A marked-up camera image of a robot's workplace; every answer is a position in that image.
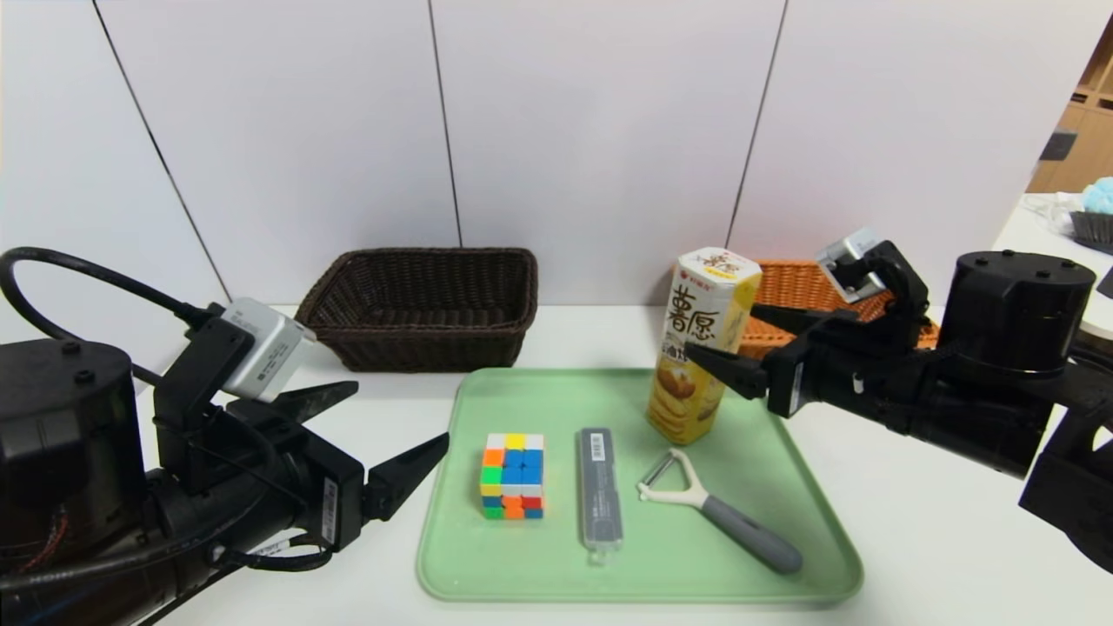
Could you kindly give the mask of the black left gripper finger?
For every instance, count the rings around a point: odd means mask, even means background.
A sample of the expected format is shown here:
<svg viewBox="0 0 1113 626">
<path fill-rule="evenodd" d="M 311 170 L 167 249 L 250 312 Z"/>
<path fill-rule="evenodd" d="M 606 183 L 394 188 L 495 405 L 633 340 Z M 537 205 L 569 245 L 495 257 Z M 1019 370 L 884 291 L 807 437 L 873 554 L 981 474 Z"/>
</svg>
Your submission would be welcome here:
<svg viewBox="0 0 1113 626">
<path fill-rule="evenodd" d="M 449 452 L 450 433 L 432 437 L 370 468 L 363 487 L 363 522 L 390 522 Z"/>
<path fill-rule="evenodd" d="M 358 381 L 341 381 L 289 390 L 270 401 L 270 408 L 293 423 L 307 423 L 329 408 L 357 394 Z"/>
</svg>

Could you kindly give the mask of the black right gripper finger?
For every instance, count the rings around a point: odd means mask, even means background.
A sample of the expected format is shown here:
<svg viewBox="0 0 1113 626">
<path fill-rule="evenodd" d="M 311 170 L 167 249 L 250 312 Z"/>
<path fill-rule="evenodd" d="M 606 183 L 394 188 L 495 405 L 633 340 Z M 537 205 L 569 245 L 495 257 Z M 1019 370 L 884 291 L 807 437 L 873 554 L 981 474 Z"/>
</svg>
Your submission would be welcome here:
<svg viewBox="0 0 1113 626">
<path fill-rule="evenodd" d="M 684 343 L 684 356 L 739 397 L 767 397 L 769 378 L 760 360 L 696 343 Z"/>
<path fill-rule="evenodd" d="M 782 331 L 807 331 L 826 317 L 845 317 L 855 322 L 858 320 L 858 314 L 850 309 L 787 309 L 787 306 L 756 303 L 751 309 L 751 317 Z"/>
</svg>

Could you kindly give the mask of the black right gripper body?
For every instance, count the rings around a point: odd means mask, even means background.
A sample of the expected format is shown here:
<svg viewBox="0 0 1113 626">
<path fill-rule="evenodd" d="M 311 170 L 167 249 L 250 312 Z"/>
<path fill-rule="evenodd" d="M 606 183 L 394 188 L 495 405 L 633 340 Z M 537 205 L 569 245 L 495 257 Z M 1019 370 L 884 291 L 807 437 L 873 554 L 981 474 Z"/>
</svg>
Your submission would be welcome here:
<svg viewBox="0 0 1113 626">
<path fill-rule="evenodd" d="M 863 369 L 908 354 L 908 317 L 887 313 L 869 322 L 826 317 L 794 334 L 764 356 L 774 415 L 792 417 L 810 402 L 838 407 L 851 415 L 893 428 L 902 417 L 868 389 Z"/>
</svg>

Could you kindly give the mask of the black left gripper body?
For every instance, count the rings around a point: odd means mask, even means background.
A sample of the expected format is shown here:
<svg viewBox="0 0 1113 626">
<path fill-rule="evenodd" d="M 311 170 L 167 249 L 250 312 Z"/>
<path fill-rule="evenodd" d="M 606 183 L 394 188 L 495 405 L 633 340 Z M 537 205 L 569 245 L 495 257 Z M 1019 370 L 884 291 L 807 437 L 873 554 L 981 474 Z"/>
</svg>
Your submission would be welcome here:
<svg viewBox="0 0 1113 626">
<path fill-rule="evenodd" d="M 359 536 L 364 467 L 270 408 L 237 400 L 195 410 L 178 439 L 201 458 L 201 487 L 190 506 L 205 529 L 218 528 L 207 548 L 245 551 L 290 528 L 339 551 Z"/>
</svg>

